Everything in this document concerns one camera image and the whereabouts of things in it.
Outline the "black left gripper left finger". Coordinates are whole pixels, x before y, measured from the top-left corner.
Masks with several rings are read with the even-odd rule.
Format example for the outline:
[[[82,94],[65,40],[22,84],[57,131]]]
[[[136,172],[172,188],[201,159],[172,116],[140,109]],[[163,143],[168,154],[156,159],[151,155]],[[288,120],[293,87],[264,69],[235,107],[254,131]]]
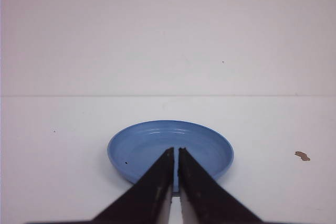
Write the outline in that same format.
[[[168,148],[148,171],[92,223],[168,223],[172,203],[174,148]]]

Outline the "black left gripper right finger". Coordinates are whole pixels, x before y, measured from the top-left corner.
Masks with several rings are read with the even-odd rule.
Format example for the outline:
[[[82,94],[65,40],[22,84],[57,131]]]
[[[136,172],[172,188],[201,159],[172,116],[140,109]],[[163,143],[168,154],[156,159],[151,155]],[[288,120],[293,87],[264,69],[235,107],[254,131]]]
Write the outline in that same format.
[[[178,150],[178,184],[184,223],[262,223],[224,190],[186,148]]]

